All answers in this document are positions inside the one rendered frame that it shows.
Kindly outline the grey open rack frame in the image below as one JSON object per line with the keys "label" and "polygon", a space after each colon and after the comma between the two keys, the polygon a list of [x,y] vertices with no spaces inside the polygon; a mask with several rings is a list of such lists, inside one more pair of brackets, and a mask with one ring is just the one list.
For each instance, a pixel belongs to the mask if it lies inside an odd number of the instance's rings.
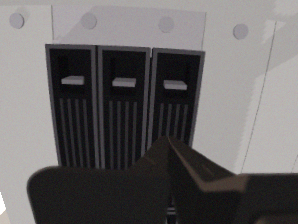
{"label": "grey open rack frame", "polygon": [[0,0],[0,194],[58,166],[45,44],[205,51],[192,148],[235,173],[298,173],[298,0]]}

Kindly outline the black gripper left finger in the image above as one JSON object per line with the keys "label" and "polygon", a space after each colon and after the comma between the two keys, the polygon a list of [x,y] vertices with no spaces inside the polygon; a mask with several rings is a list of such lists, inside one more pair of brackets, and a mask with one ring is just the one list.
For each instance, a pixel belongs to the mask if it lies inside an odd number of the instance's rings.
{"label": "black gripper left finger", "polygon": [[160,136],[127,170],[49,166],[27,195],[36,224],[165,224],[170,143]]}

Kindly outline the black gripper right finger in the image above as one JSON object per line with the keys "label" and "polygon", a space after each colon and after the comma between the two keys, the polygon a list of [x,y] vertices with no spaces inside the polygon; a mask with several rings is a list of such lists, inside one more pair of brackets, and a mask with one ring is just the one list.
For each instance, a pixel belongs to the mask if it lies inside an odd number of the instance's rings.
{"label": "black gripper right finger", "polygon": [[236,175],[176,137],[167,138],[178,224],[248,224],[257,211],[298,209],[298,173]]}

